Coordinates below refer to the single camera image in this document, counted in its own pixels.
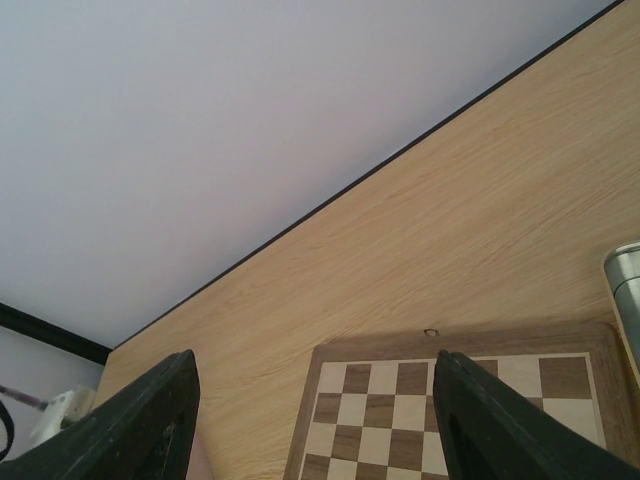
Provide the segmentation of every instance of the light square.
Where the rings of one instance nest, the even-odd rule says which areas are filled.
[[[373,363],[371,365],[371,375],[369,377],[369,393],[376,395],[393,395],[396,393],[397,380],[397,363]]]
[[[387,465],[389,463],[390,448],[391,429],[364,427],[362,429],[362,439],[360,440],[358,461],[375,465]]]
[[[437,432],[424,432],[424,442],[422,443],[422,471],[438,475],[448,475],[440,434]]]
[[[357,462],[332,458],[329,462],[327,480],[355,480],[357,469]]]
[[[320,372],[318,393],[342,393],[346,373],[345,363],[324,363]]]
[[[335,434],[335,425],[311,422],[307,435],[307,453],[330,457]]]
[[[593,400],[543,398],[542,407],[565,427],[570,428],[596,445],[601,445]]]
[[[427,371],[427,395],[433,396],[433,380],[436,378],[436,361],[429,362],[429,369]]]
[[[517,355],[499,358],[498,378],[523,397],[542,397],[538,357]]]
[[[413,470],[405,470],[404,468],[387,469],[387,480],[421,480],[422,474]]]
[[[343,393],[338,412],[338,425],[364,425],[364,412],[367,407],[366,393]]]
[[[396,430],[424,431],[426,395],[396,395],[393,409],[393,428]]]

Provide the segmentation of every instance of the dark square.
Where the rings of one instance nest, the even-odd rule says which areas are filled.
[[[340,393],[320,393],[316,402],[316,413],[313,421],[316,423],[338,423],[340,411]]]
[[[436,407],[433,404],[433,397],[427,397],[427,410],[424,412],[424,431],[438,432],[438,419],[436,418]]]
[[[331,452],[331,456],[341,460],[357,462],[361,437],[361,427],[338,425],[336,427],[336,435],[333,438],[333,452]]]
[[[302,467],[302,480],[326,480],[329,460],[329,457],[307,454]]]
[[[371,463],[358,463],[356,480],[387,480],[387,467]]]
[[[364,426],[391,428],[395,395],[367,395]]]
[[[446,475],[438,475],[437,473],[422,472],[422,478],[420,480],[448,480]]]
[[[475,362],[484,368],[487,372],[498,376],[498,361],[497,360],[475,360]]]
[[[423,432],[392,430],[389,466],[404,468],[405,470],[421,471],[423,441]]]
[[[428,363],[401,363],[398,365],[398,395],[426,395]]]
[[[371,365],[347,365],[344,377],[344,393],[367,393]]]
[[[585,357],[541,358],[543,398],[591,398]]]
[[[527,398],[527,400],[529,400],[531,403],[533,403],[540,410],[543,410],[543,408],[542,408],[542,399],[541,398]]]

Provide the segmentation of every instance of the black cable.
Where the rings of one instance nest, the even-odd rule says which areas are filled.
[[[4,425],[4,429],[7,431],[7,446],[4,450],[0,451],[0,462],[5,459],[7,455],[9,455],[9,451],[11,450],[11,446],[13,445],[13,439],[16,435],[15,425],[13,424],[13,418],[9,414],[9,410],[4,406],[2,402],[0,402],[0,420]]]

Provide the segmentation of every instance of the white object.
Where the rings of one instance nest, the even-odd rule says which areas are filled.
[[[79,387],[54,397],[31,432],[31,443],[37,447],[65,427],[84,417],[93,404],[95,392]]]

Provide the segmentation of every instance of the black plastic object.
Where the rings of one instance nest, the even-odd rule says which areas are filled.
[[[0,479],[183,479],[200,400],[191,350],[168,356],[42,445],[0,464]]]
[[[461,353],[440,352],[434,382],[451,480],[640,479]]]

